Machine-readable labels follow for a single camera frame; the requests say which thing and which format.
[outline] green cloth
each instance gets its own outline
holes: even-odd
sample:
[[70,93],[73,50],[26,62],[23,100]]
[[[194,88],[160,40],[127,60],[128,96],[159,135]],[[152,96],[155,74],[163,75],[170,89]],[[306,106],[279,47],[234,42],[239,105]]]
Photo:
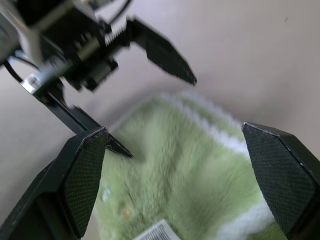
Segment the green cloth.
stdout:
[[241,123],[192,93],[154,97],[112,131],[94,216],[102,240],[165,219],[182,240],[284,240],[256,182]]

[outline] table surface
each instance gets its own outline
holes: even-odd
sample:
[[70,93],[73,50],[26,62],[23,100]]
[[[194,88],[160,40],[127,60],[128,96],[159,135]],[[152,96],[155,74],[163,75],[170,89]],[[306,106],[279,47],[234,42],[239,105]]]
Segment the table surface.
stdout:
[[[119,4],[98,14],[108,18]],[[197,76],[195,91],[242,121],[295,134],[320,157],[319,9],[318,0],[135,0],[127,15],[174,43]],[[123,17],[114,27],[124,24]],[[102,125],[147,96],[192,89],[148,62],[137,46],[116,59],[119,69],[95,94],[66,89],[67,102]],[[31,72],[14,67],[22,77]],[[1,224],[73,134],[4,69],[0,78]],[[94,225],[87,239],[96,238]]]

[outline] white stripe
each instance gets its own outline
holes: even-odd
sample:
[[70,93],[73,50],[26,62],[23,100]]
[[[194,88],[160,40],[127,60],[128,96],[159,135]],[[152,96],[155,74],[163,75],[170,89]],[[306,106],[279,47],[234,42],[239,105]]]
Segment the white stripe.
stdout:
[[202,96],[191,91],[183,91],[178,95],[194,101],[195,103],[206,109],[206,111],[208,111],[209,113],[217,115],[223,120],[226,120],[229,124],[241,129],[242,123],[240,121],[236,120],[230,113],[223,110],[220,106],[215,105],[213,102],[207,101]]
[[235,152],[243,154],[250,159],[247,144],[239,141],[236,137],[228,135],[226,132],[219,130],[215,125],[208,122],[207,119],[201,117],[197,112],[190,107],[184,105],[180,100],[168,94],[162,94],[161,98],[170,102],[178,110],[190,117],[196,124],[198,124],[206,133],[208,133],[215,141],[225,147],[233,149]]
[[266,230],[274,221],[274,216],[263,200],[233,222],[223,225],[217,235],[209,240],[248,240],[253,234]]

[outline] black cable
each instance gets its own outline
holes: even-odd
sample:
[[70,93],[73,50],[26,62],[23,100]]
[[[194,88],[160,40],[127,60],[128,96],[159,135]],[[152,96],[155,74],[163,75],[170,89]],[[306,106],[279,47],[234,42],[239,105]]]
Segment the black cable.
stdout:
[[126,0],[126,2],[122,6],[122,8],[119,10],[119,12],[116,15],[114,15],[114,17],[111,18],[111,20],[109,21],[110,25],[113,24],[124,13],[124,11],[129,7],[129,4],[131,2],[132,0]]
[[4,61],[3,66],[7,69],[7,71],[11,74],[11,76],[21,83],[23,80],[22,78],[16,73],[16,71],[12,68],[11,64],[8,60]]
[[19,56],[16,56],[16,55],[12,55],[12,57],[13,57],[13,58],[15,58],[15,59],[20,60],[21,62],[24,62],[25,64],[28,64],[28,65],[30,65],[30,66],[32,66],[32,67],[34,67],[34,68],[36,68],[36,69],[39,69],[36,65],[34,65],[32,62],[30,62],[30,61],[28,61],[28,60],[24,59],[23,57],[19,57]]

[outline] white tag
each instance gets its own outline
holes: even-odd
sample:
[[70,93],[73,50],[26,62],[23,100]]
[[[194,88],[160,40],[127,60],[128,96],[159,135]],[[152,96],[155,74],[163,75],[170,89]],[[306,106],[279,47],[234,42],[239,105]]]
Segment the white tag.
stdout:
[[165,220],[150,227],[134,240],[181,240]]

